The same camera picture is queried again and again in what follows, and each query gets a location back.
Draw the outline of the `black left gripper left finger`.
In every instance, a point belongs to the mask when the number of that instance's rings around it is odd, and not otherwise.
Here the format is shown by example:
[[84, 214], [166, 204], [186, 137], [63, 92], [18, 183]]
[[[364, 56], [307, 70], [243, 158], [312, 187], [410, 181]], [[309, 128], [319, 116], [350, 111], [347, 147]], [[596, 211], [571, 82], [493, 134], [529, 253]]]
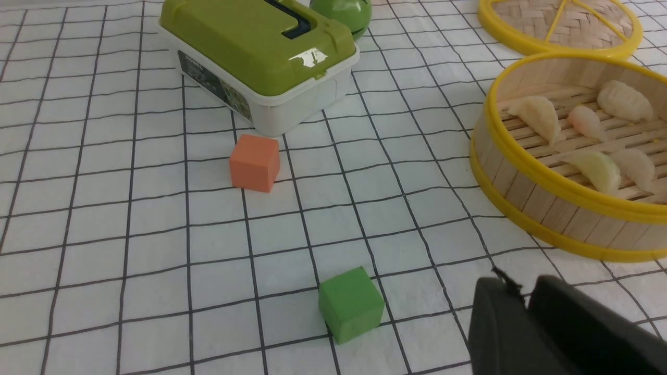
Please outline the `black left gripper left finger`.
[[567, 374], [569, 364], [529, 314], [522, 286], [497, 267], [475, 286], [468, 349], [474, 374]]

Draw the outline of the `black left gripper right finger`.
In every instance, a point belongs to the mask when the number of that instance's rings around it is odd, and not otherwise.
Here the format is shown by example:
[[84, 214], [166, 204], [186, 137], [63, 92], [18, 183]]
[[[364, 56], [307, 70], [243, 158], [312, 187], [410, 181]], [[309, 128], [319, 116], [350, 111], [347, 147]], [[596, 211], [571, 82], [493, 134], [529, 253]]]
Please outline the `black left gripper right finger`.
[[555, 276], [539, 276], [528, 310], [583, 374], [665, 374], [665, 341]]

